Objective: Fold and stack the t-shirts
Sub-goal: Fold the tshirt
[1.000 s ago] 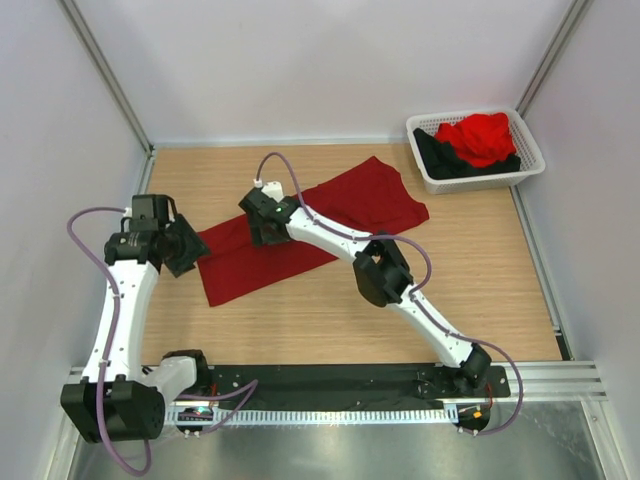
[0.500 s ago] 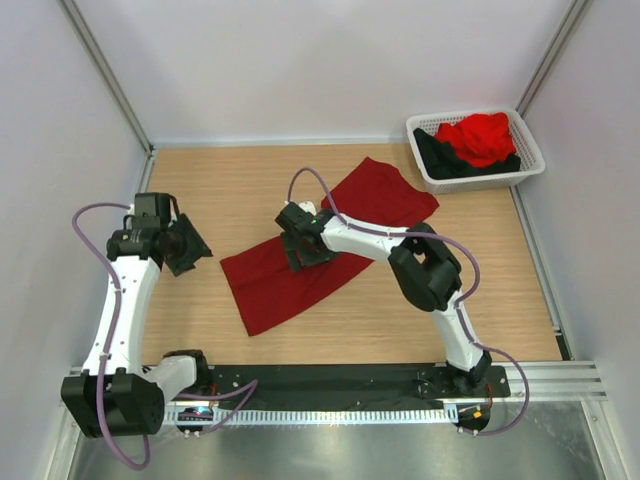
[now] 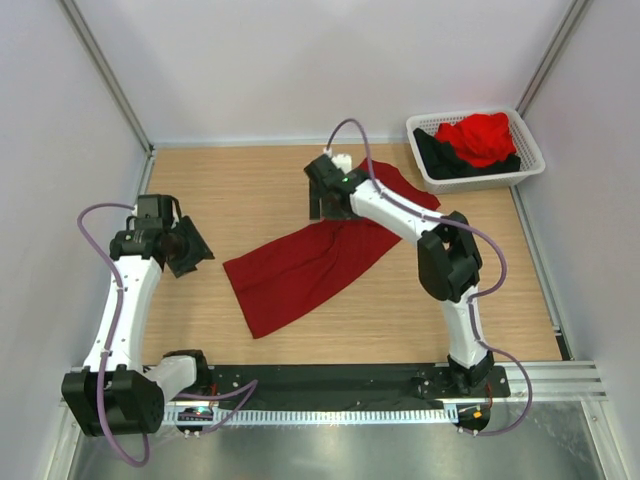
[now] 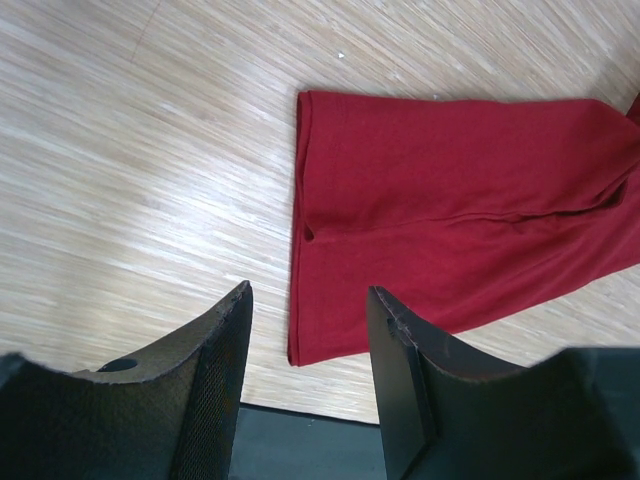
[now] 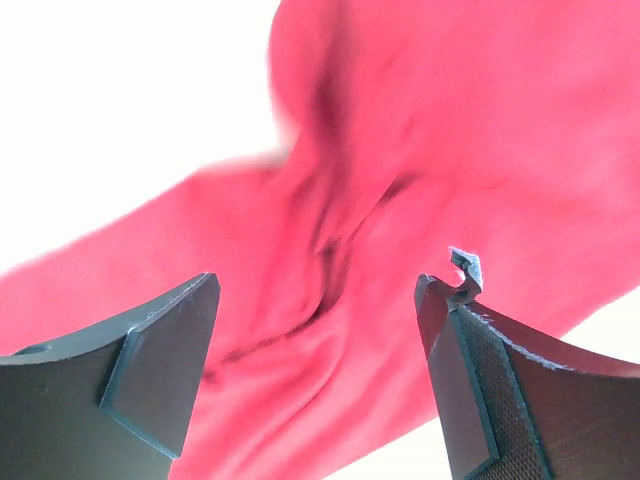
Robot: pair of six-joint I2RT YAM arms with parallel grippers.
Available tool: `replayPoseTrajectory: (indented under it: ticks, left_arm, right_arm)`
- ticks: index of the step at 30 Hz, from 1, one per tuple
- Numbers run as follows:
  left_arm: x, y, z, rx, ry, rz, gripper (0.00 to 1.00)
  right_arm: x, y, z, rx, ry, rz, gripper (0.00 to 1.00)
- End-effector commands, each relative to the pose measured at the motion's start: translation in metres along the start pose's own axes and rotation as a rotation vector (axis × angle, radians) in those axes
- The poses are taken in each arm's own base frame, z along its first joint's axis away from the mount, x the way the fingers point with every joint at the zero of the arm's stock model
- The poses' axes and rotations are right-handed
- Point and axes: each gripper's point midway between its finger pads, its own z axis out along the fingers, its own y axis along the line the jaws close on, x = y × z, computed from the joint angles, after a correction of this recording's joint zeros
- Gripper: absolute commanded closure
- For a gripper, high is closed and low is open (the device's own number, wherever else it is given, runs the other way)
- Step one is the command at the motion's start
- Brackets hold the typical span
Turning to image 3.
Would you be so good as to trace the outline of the dark red t-shirt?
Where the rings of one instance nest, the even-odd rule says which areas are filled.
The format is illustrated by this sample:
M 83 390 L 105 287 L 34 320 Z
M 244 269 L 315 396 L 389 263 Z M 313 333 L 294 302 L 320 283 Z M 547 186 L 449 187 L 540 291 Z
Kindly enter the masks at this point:
M 371 220 L 322 220 L 223 267 L 252 337 L 260 339 L 340 293 L 400 241 Z

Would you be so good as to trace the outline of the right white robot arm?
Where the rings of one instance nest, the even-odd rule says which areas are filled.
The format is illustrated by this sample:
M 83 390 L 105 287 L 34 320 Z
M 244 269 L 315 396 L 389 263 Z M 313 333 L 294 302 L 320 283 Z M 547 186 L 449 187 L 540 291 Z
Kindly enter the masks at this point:
M 480 323 L 482 259 L 466 218 L 410 201 L 361 168 L 344 172 L 323 154 L 305 168 L 314 193 L 348 219 L 370 220 L 416 249 L 422 288 L 440 302 L 448 329 L 450 382 L 461 395 L 482 389 L 494 366 Z

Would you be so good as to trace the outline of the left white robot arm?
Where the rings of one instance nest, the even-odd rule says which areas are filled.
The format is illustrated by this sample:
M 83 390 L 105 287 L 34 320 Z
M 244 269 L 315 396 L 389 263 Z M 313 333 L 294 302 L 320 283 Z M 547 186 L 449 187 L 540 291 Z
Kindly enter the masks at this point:
M 165 270 L 180 278 L 213 259 L 192 219 L 171 195 L 146 194 L 100 250 L 111 282 L 98 333 L 80 370 L 64 376 L 61 393 L 87 436 L 156 432 L 165 405 L 180 395 L 204 398 L 212 386 L 204 353 L 177 350 L 150 370 L 142 345 L 151 301 Z

